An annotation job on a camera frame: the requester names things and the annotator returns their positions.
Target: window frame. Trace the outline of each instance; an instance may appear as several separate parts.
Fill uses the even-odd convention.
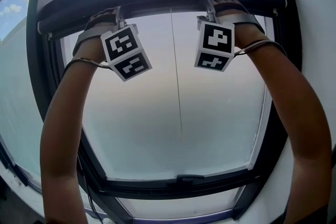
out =
[[[131,0],[114,1],[115,6],[121,2],[125,3],[127,7],[124,13],[125,18],[145,15],[142,12],[137,12],[137,9],[145,10],[148,15],[161,13],[162,8],[168,3],[169,6],[172,6],[171,0],[155,0],[158,7],[155,10],[149,9],[149,2],[146,0],[141,0],[140,6],[139,3],[137,6],[133,5]],[[301,35],[295,0],[240,1],[251,13],[273,18],[275,40],[283,45],[289,59],[301,69]],[[179,8],[181,11],[204,11],[198,0],[175,0],[174,4],[176,6],[173,8]],[[64,70],[60,38],[83,30],[86,21],[92,14],[110,6],[111,0],[29,0],[27,58],[33,92],[43,120]],[[274,16],[274,8],[277,9],[277,16]],[[112,182],[112,184],[109,182],[107,184],[102,180],[106,175],[83,130],[79,157],[94,201],[113,221],[122,223],[145,221],[132,219],[115,198],[116,196],[137,199],[178,199],[213,194],[246,185],[233,209],[228,210],[229,212],[218,220],[229,217],[239,219],[266,183],[277,163],[286,139],[287,133],[272,104],[264,140],[252,170],[210,176],[206,179],[194,179],[192,184],[187,187],[178,185],[176,179],[132,182],[131,187],[127,185],[129,182]],[[85,189],[82,174],[78,173],[78,178],[80,185]],[[175,188],[169,188],[168,184],[176,185]],[[199,223],[206,222],[202,216],[198,218]]]

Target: window latch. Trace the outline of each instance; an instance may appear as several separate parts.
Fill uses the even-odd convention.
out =
[[[204,179],[201,175],[177,175],[176,182],[169,184],[171,187],[185,187],[193,184],[194,179]]]

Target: frosted glass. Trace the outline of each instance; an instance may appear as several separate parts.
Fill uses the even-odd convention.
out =
[[[222,193],[178,200],[132,200],[119,198],[133,218],[172,219],[197,217],[233,208],[239,188]]]
[[[225,70],[195,68],[196,16],[173,13],[186,174],[218,174],[244,166],[258,132],[265,84],[248,56]]]
[[[0,135],[14,161],[39,176],[43,122],[28,71],[26,19],[1,41],[0,70]]]
[[[265,85],[248,57],[227,70],[194,68],[197,15],[173,14],[181,119],[170,14],[129,19],[153,69],[122,82],[98,69],[83,126],[109,179],[156,180],[243,169],[258,132]],[[65,58],[78,33],[65,39]]]

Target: cable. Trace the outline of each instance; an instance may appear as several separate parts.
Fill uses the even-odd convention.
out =
[[[85,63],[88,63],[89,65],[93,65],[95,67],[100,67],[100,68],[104,68],[104,69],[110,69],[112,70],[109,66],[106,66],[106,65],[102,65],[101,63],[97,63],[95,61],[92,61],[90,59],[86,59],[86,58],[76,58],[76,59],[73,59],[71,60],[71,62],[69,62],[67,64],[67,66],[65,67],[64,69],[64,72],[63,72],[63,77],[64,77],[64,74],[65,72],[69,69],[69,67],[72,66],[72,64],[74,64],[75,62],[85,62]]]
[[[78,164],[79,164],[79,168],[80,168],[80,171],[81,173],[83,174],[83,179],[84,179],[84,184],[85,184],[85,187],[86,187],[86,192],[87,192],[87,195],[88,195],[88,199],[89,199],[89,204],[91,206],[91,209],[92,211],[94,212],[94,214],[97,216],[97,218],[99,219],[100,223],[103,224],[103,221],[102,219],[100,218],[96,208],[94,207],[94,204],[93,204],[93,200],[92,200],[92,197],[91,197],[91,192],[90,192],[90,189],[89,189],[89,185],[88,185],[88,182],[85,178],[85,173],[84,173],[84,170],[83,170],[83,167],[82,167],[82,164],[80,163],[80,160],[79,160],[79,156],[77,155],[77,160],[78,160]]]
[[[178,107],[180,108],[181,135],[182,135],[182,137],[183,137],[182,115],[181,115],[181,100],[180,100],[180,87],[179,87],[179,85],[178,85],[177,61],[176,61],[176,50],[175,50],[175,37],[174,37],[174,27],[173,27],[173,13],[172,13],[172,9],[170,9],[170,17],[171,17],[171,22],[172,22],[172,32],[173,32],[173,44],[174,44],[174,56],[175,56],[175,67],[176,67]]]
[[[245,55],[245,54],[249,54],[252,51],[255,51],[257,49],[259,49],[262,46],[269,46],[269,45],[274,45],[275,47],[277,47],[284,55],[287,56],[287,53],[285,51],[285,49],[277,42],[275,41],[271,41],[271,40],[258,40],[258,41],[254,41],[251,44],[247,45],[244,49],[238,51],[235,53],[235,57],[236,56],[240,56],[240,55]]]

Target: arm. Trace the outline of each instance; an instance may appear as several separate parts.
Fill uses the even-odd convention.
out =
[[[75,58],[104,60],[100,39],[82,43]],[[74,63],[49,106],[41,136],[40,165],[46,222],[87,223],[76,163],[85,99],[96,67]]]
[[[217,16],[241,13],[227,10]],[[235,27],[236,46],[267,40],[254,25]],[[285,223],[295,223],[329,202],[331,137],[322,105],[300,71],[274,46],[248,54],[272,96],[294,155]]]

